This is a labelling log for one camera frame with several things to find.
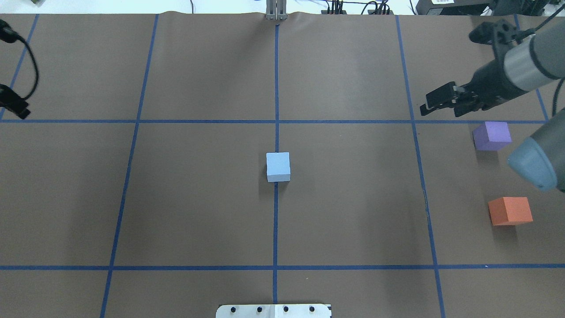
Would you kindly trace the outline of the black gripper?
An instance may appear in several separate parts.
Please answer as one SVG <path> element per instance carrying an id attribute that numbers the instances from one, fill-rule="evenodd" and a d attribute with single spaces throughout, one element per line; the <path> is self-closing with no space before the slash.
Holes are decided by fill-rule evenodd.
<path id="1" fill-rule="evenodd" d="M 473 111 L 489 110 L 527 91 L 517 88 L 505 73 L 500 61 L 492 60 L 474 72 L 471 81 L 456 86 L 450 81 L 426 95 L 426 103 L 419 107 L 420 115 L 454 108 L 454 115 L 461 117 Z"/>

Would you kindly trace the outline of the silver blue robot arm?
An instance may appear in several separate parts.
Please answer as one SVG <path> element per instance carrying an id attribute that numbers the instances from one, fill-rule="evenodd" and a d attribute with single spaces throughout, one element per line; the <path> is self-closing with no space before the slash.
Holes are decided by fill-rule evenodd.
<path id="1" fill-rule="evenodd" d="M 519 30 L 504 19 L 476 26 L 469 39 L 490 45 L 494 58 L 476 70 L 467 84 L 450 81 L 426 95 L 420 114 L 451 108 L 456 117 L 490 110 L 556 80 L 564 80 L 564 22 L 548 30 Z M 511 169 L 541 191 L 564 191 L 565 117 L 552 117 L 508 157 Z"/>

